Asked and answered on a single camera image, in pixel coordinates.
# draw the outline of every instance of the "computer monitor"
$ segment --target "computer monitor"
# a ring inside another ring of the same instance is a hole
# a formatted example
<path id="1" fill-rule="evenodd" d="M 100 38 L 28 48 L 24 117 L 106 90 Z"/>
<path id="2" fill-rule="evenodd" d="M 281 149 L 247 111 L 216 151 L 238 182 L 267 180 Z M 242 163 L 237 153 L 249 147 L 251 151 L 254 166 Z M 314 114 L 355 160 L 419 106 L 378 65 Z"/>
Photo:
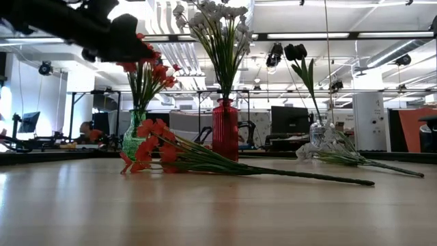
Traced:
<path id="1" fill-rule="evenodd" d="M 308 109 L 272 106 L 272 133 L 309 133 Z"/>
<path id="2" fill-rule="evenodd" d="M 40 117 L 40 112 L 25 113 L 21 121 L 19 133 L 33 133 L 36 129 L 36 124 L 38 123 L 38 118 Z"/>

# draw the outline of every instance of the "black flower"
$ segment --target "black flower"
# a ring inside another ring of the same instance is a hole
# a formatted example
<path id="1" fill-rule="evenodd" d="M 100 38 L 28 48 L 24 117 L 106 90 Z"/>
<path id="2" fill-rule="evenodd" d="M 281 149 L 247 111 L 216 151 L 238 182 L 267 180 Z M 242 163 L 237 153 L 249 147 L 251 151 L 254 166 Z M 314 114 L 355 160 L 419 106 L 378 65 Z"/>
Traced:
<path id="1" fill-rule="evenodd" d="M 285 57 L 289 61 L 302 60 L 303 57 L 308 55 L 308 52 L 303 44 L 294 46 L 289 44 L 284 48 Z"/>

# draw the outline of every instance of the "glass vase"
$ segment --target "glass vase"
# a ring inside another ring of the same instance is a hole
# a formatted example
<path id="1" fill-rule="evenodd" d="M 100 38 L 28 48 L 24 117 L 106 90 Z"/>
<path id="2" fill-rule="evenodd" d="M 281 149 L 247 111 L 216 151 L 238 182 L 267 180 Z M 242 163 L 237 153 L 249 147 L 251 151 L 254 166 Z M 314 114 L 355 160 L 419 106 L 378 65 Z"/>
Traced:
<path id="1" fill-rule="evenodd" d="M 142 121 L 145 120 L 145 111 L 131 110 L 130 111 L 130 126 L 124 133 L 123 138 L 123 152 L 131 159 L 135 160 L 135 153 L 139 145 L 145 141 L 144 137 L 137 136 L 137 128 L 141 126 Z"/>
<path id="2" fill-rule="evenodd" d="M 327 120 L 323 120 L 322 122 L 320 122 L 320 120 L 316 120 L 309 127 L 309 141 L 317 148 L 319 148 L 324 141 L 326 124 Z"/>
<path id="3" fill-rule="evenodd" d="M 223 157 L 238 161 L 238 109 L 232 99 L 218 99 L 212 110 L 212 150 Z"/>

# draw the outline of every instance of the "bouquet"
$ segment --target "bouquet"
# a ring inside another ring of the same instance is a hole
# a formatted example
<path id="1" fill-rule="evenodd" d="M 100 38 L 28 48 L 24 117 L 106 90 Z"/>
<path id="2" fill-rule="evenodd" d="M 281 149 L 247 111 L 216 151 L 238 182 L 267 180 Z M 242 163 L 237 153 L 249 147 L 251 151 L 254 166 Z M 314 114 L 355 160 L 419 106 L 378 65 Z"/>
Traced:
<path id="1" fill-rule="evenodd" d="M 368 180 L 284 171 L 237 163 L 222 157 L 206 147 L 174 135 L 160 119 L 157 119 L 156 123 L 153 123 L 152 120 L 143 121 L 137 132 L 141 137 L 147 137 L 147 139 L 139 146 L 135 154 L 135 160 L 128 158 L 123 152 L 120 154 L 126 163 L 125 168 L 121 171 L 122 174 L 125 174 L 129 169 L 132 173 L 145 169 L 154 169 L 151 164 L 159 164 L 164 173 L 167 174 L 185 172 L 205 172 L 238 176 L 274 174 L 359 185 L 374 185 L 374 182 Z M 156 148 L 158 148 L 158 153 L 161 157 L 160 161 L 152 160 L 152 153 Z"/>
<path id="2" fill-rule="evenodd" d="M 153 51 L 153 57 L 142 59 L 138 62 L 119 62 L 124 72 L 128 75 L 129 86 L 132 91 L 133 106 L 135 111 L 144 113 L 147 105 L 162 89 L 172 88 L 177 82 L 173 75 L 167 76 L 168 66 L 162 65 L 161 54 Z M 175 72 L 179 71 L 178 65 L 173 65 Z"/>
<path id="3" fill-rule="evenodd" d="M 246 26 L 245 7 L 231 8 L 210 0 L 194 4 L 200 11 L 187 20 L 184 7 L 178 5 L 173 11 L 176 24 L 181 29 L 188 26 L 191 36 L 198 40 L 211 59 L 216 79 L 224 99 L 229 98 L 232 84 L 244 54 L 250 53 L 253 31 Z"/>
<path id="4" fill-rule="evenodd" d="M 314 59 L 311 59 L 309 66 L 307 67 L 305 63 L 305 58 L 307 57 L 307 50 L 303 44 L 294 46 L 289 44 L 284 48 L 284 53 L 289 61 L 294 61 L 292 64 L 294 72 L 302 79 L 305 87 L 307 87 L 311 98 L 313 99 L 315 109 L 317 110 L 318 118 L 322 122 L 322 116 L 320 115 L 319 108 L 315 101 L 314 94 L 314 79 L 313 79 L 313 68 Z M 349 141 L 349 139 L 341 132 L 336 131 L 331 127 L 331 123 L 327 122 L 323 126 L 324 138 L 319 146 L 314 146 L 312 143 L 306 143 L 304 146 L 300 147 L 296 151 L 298 159 L 312 159 L 316 157 L 317 159 L 326 162 L 334 163 L 339 165 L 347 165 L 352 167 L 361 166 L 372 166 L 381 167 L 385 169 L 391 169 L 396 172 L 401 172 L 404 174 L 410 174 L 413 176 L 418 176 L 423 178 L 424 175 L 421 173 L 413 172 L 410 170 L 393 167 L 390 165 L 385 165 L 375 161 L 370 161 L 365 157 L 361 156 L 355 149 L 354 145 Z"/>

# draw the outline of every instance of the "cable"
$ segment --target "cable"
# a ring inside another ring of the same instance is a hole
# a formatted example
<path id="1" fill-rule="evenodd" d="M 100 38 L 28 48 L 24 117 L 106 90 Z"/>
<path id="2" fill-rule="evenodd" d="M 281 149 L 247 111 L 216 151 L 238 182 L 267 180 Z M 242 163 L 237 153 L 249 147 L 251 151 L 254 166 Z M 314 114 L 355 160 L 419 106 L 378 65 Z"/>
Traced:
<path id="1" fill-rule="evenodd" d="M 42 75 L 40 74 L 40 92 L 38 93 L 38 103 L 36 105 L 36 112 L 38 112 L 38 109 L 40 108 L 40 98 L 41 98 L 41 89 L 42 89 Z"/>
<path id="2" fill-rule="evenodd" d="M 24 99 L 23 99 L 23 90 L 21 88 L 21 61 L 18 61 L 18 78 L 20 79 L 20 96 L 21 96 L 21 117 L 24 115 L 25 113 L 25 103 L 24 103 Z"/>
<path id="3" fill-rule="evenodd" d="M 331 114 L 333 116 L 333 124 L 335 124 L 334 122 L 334 105 L 333 105 L 333 79 L 331 78 L 331 71 L 330 71 L 330 49 L 329 49 L 329 30 L 328 30 L 328 7 L 326 7 L 326 0 L 324 0 L 325 2 L 325 19 L 326 19 L 326 43 L 328 44 L 328 69 L 329 69 L 329 103 L 331 106 Z"/>

